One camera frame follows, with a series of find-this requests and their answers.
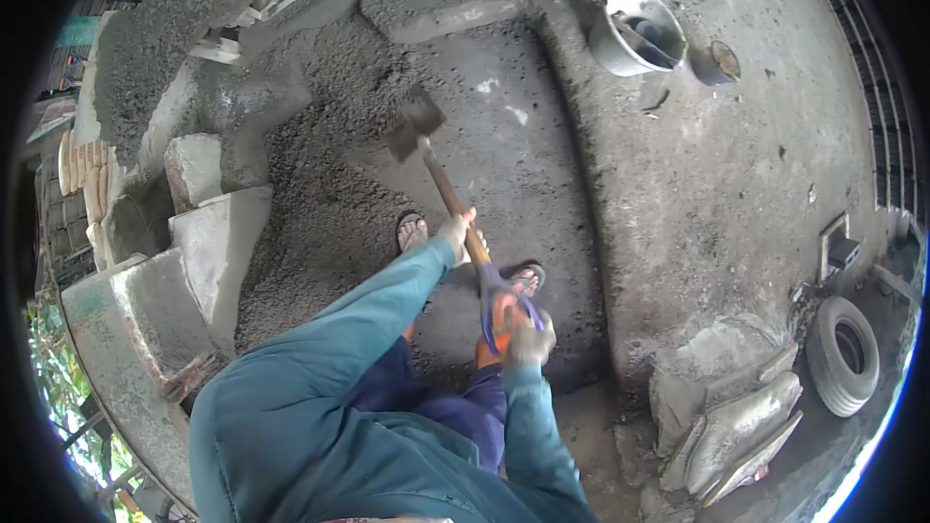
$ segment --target blue shorts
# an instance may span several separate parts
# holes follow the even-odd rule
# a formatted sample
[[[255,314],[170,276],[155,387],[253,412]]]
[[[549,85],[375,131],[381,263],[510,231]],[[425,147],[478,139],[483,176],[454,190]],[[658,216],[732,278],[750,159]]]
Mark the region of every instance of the blue shorts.
[[[474,442],[483,470],[500,473],[507,416],[500,364],[475,372],[461,395],[437,390],[417,379],[410,344],[399,337],[343,403],[366,413],[415,413],[443,424]]]

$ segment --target small container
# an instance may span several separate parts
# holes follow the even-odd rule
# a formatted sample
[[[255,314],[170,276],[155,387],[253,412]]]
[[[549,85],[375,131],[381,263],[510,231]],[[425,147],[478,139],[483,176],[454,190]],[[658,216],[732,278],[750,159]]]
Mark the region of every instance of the small container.
[[[706,52],[694,52],[691,70],[704,85],[722,85],[739,81],[737,54],[724,41],[711,41]]]
[[[627,44],[611,20],[614,13],[621,11],[632,28],[678,62],[675,66],[682,62],[688,49],[687,41],[675,16],[661,0],[604,0],[604,7],[588,36],[590,52],[601,66],[621,77],[674,68],[646,61]]]

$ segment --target tire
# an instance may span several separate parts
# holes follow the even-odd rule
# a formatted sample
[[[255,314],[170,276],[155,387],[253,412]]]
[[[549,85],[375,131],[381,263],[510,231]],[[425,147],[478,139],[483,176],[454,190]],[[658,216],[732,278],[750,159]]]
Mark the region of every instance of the tire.
[[[858,342],[853,355],[859,372],[843,358],[837,340],[839,324],[846,326],[841,328],[840,341],[847,355],[852,340]],[[856,413],[875,391],[879,370],[875,334],[862,312],[843,297],[831,297],[820,305],[816,327],[807,336],[807,365],[820,399],[842,418]]]

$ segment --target glove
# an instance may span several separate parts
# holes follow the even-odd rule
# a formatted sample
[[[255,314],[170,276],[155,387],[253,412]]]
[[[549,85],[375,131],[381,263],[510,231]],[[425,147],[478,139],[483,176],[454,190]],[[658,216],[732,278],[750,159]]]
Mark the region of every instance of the glove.
[[[445,221],[443,225],[439,227],[439,230],[436,231],[436,237],[444,238],[446,242],[449,243],[449,246],[452,247],[452,268],[457,268],[471,262],[471,256],[468,250],[465,250],[465,231],[468,230],[468,227],[471,227],[471,223],[474,222],[475,214],[476,212],[472,206],[464,215],[455,215]],[[477,232],[486,250],[487,241],[484,240],[484,235],[480,230]]]
[[[544,366],[549,361],[549,353],[555,347],[555,330],[546,310],[540,309],[540,317],[543,330],[537,331],[533,320],[519,306],[504,310],[504,325],[511,334],[504,354],[505,366]]]

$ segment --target teal long-sleeve shirt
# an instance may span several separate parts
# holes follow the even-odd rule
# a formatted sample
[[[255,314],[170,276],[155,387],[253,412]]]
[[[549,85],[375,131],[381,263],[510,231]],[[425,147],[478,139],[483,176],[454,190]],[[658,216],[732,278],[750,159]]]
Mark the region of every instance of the teal long-sleeve shirt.
[[[539,366],[502,374],[509,480],[481,470],[477,447],[442,424],[342,405],[452,262],[442,238],[410,250],[203,388],[190,447],[203,523],[401,515],[456,523],[597,520],[559,437]]]

